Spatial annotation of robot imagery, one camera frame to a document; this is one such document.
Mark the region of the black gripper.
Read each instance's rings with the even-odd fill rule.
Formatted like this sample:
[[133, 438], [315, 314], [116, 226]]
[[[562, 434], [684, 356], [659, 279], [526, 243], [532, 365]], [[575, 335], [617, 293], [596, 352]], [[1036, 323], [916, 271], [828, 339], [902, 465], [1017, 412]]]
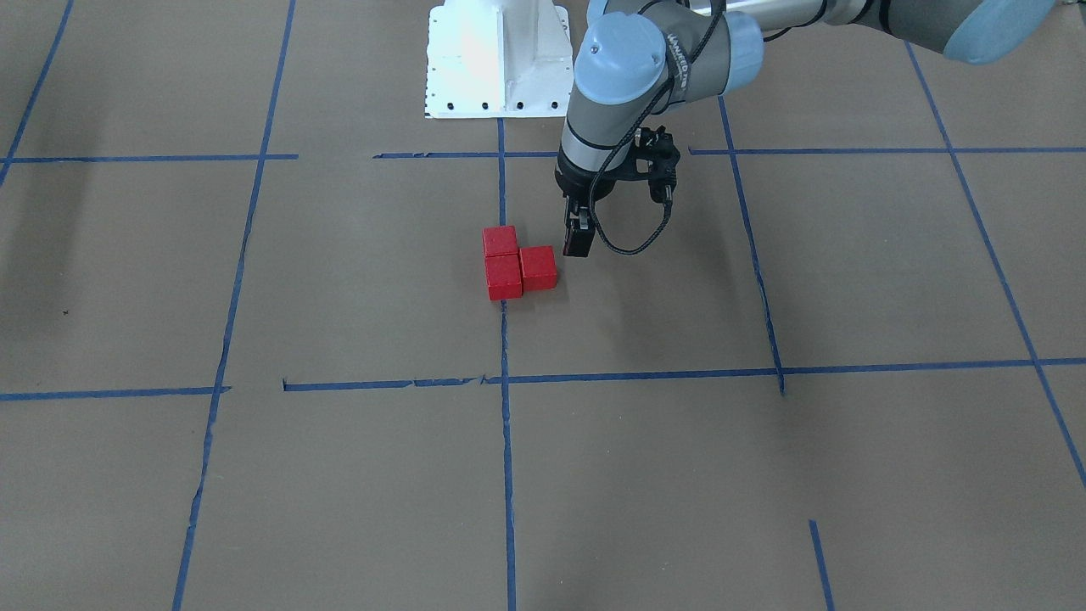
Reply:
[[601, 200], [613, 193], [617, 181], [610, 177], [596, 179], [595, 171], [583, 171], [578, 166], [556, 166], [555, 179], [566, 202], [563, 255], [567, 258], [588, 258], [596, 233], [588, 205], [590, 186], [595, 181], [593, 198]]

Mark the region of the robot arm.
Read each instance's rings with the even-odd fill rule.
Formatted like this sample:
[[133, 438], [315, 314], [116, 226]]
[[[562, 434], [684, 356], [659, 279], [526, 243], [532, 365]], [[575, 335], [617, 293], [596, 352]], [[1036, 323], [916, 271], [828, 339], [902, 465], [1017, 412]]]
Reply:
[[646, 182], [670, 220], [674, 137], [645, 120], [755, 80], [765, 44], [819, 23], [861, 25], [943, 58], [985, 65], [1036, 31], [1051, 1], [592, 1], [573, 62], [555, 178], [563, 255], [605, 239], [596, 205], [617, 182]]

